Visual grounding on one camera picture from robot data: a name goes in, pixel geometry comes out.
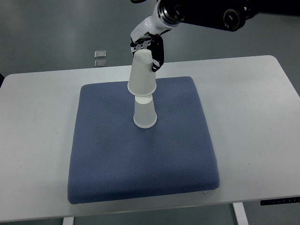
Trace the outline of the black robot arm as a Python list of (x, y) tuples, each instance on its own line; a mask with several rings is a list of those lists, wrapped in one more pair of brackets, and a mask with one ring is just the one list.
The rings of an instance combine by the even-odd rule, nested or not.
[(258, 13), (300, 14), (298, 0), (159, 0), (153, 14), (136, 29), (158, 34), (186, 23), (236, 31)]

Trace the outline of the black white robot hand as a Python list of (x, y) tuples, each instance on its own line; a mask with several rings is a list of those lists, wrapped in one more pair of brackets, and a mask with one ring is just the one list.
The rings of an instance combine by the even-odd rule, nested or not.
[(141, 49), (150, 50), (152, 71), (157, 72), (165, 61), (162, 35), (177, 25), (177, 22), (167, 12), (166, 1), (157, 1), (152, 15), (140, 22), (130, 34), (132, 55)]

